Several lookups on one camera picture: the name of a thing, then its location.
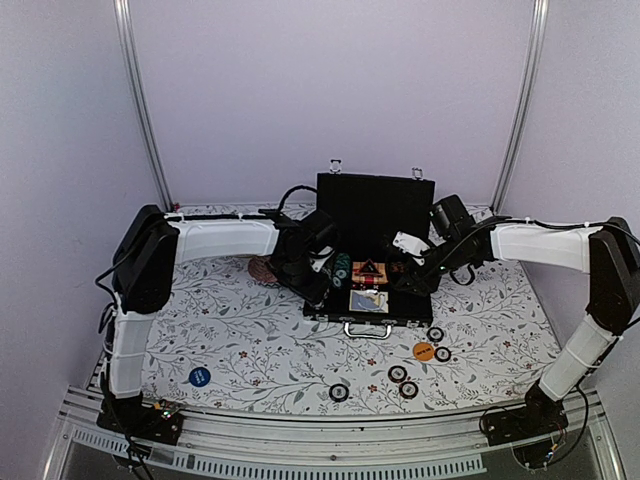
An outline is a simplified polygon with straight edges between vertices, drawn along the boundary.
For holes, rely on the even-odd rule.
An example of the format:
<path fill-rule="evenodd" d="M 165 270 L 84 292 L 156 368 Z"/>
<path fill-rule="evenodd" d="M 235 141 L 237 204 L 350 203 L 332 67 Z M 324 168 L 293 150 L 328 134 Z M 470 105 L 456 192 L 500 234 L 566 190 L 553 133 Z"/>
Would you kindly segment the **black triangular all-in button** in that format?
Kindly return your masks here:
<path fill-rule="evenodd" d="M 360 262 L 358 267 L 354 267 L 354 272 L 361 276 L 379 277 L 384 274 L 384 265 L 368 259 Z"/>

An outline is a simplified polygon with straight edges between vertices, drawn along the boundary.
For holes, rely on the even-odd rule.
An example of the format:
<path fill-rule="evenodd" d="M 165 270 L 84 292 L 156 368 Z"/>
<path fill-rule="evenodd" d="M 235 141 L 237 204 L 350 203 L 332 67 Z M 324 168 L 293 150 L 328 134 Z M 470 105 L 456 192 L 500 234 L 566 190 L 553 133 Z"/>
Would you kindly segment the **blue playing card deck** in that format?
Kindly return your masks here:
<path fill-rule="evenodd" d="M 371 309 L 372 302 L 369 298 L 369 294 L 379 290 L 351 290 L 349 296 L 349 310 L 353 312 L 364 313 L 388 313 L 389 312 L 389 300 L 388 311 L 378 312 Z"/>

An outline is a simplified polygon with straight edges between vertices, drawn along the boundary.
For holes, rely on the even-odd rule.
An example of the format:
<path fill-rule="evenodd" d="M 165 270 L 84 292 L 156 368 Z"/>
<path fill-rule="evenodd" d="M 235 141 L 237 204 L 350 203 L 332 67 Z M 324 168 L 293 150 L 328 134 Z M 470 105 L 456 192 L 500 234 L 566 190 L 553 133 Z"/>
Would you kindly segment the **black poker set case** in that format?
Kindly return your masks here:
<path fill-rule="evenodd" d="M 319 173 L 316 177 L 316 208 L 331 217 L 340 234 L 336 255 L 347 253 L 352 260 L 384 262 L 388 283 L 380 286 L 357 285 L 350 278 L 347 286 L 331 285 L 319 308 L 309 304 L 303 315 L 318 322 L 349 323 L 384 327 L 429 327 L 433 323 L 430 295 L 412 295 L 394 289 L 389 264 L 403 262 L 404 254 L 392 245 L 397 232 L 427 240 L 430 231 L 429 210 L 436 184 L 429 179 Z M 330 279 L 336 255 L 330 260 Z M 379 290 L 388 293 L 388 313 L 364 313 L 349 310 L 351 290 Z"/>

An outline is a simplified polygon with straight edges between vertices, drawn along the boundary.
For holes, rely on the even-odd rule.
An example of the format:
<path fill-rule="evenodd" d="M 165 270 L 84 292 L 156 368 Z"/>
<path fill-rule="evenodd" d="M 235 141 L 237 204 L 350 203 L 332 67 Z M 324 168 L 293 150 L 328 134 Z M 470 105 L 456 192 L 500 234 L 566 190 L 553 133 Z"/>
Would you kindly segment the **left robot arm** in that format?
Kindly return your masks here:
<path fill-rule="evenodd" d="M 114 308 L 107 368 L 107 390 L 116 398 L 108 410 L 111 419 L 128 434 L 148 426 L 146 408 L 132 398 L 141 392 L 146 342 L 170 299 L 176 265 L 202 258 L 265 257 L 280 285 L 317 306 L 330 288 L 322 267 L 338 241 L 335 223 L 321 210 L 296 220 L 278 209 L 183 215 L 142 207 L 111 267 L 95 280 L 97 286 L 105 277 L 112 282 L 107 289 Z"/>

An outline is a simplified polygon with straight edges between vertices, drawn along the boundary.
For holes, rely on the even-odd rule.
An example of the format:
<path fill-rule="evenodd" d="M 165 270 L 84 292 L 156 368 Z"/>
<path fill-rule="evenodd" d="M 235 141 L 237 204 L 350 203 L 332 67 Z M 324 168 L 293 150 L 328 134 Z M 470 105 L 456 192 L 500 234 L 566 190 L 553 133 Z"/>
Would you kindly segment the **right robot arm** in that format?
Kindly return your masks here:
<path fill-rule="evenodd" d="M 441 199 L 428 212 L 439 238 L 396 231 L 392 247 L 406 256 L 397 289 L 434 293 L 441 278 L 462 268 L 498 262 L 523 266 L 562 348 L 531 391 L 541 397 L 523 407 L 517 427 L 537 436 L 581 380 L 594 373 L 625 333 L 639 323 L 639 236 L 626 219 L 554 223 L 531 217 L 478 220 L 461 199 Z"/>

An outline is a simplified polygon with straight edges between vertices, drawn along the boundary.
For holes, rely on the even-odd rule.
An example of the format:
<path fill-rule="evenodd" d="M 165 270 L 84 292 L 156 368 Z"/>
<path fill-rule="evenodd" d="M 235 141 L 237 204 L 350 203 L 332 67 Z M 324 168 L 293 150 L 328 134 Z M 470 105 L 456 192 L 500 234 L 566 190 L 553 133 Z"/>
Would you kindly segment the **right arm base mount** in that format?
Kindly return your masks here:
<path fill-rule="evenodd" d="M 525 404 L 515 409 L 490 407 L 479 420 L 479 429 L 490 446 L 503 445 L 541 435 L 563 433 L 568 419 L 562 401 Z"/>

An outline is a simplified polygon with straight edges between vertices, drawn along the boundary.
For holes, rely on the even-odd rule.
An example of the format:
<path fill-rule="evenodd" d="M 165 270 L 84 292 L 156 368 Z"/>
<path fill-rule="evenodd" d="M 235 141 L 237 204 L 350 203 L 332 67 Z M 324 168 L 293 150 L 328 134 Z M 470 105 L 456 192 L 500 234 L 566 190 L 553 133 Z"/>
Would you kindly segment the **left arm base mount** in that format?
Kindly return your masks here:
<path fill-rule="evenodd" d="M 105 430 L 170 446 L 178 444 L 183 423 L 182 414 L 166 417 L 160 410 L 144 406 L 140 399 L 104 400 L 97 419 L 97 425 Z"/>

